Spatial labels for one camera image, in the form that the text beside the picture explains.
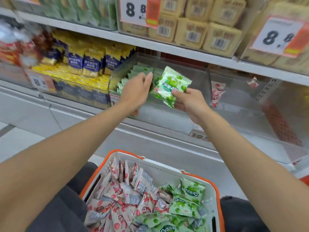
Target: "person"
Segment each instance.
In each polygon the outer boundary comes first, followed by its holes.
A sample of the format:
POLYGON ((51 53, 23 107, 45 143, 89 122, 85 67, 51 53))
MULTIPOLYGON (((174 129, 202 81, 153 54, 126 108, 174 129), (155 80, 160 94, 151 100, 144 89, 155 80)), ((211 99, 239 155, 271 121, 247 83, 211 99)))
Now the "person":
MULTIPOLYGON (((151 82, 152 73, 138 74, 108 110, 0 164, 0 231, 25 231, 120 122, 145 103, 151 82)), ((200 91, 172 94, 175 108, 204 129, 268 229, 308 232, 309 188, 211 110, 200 91)))

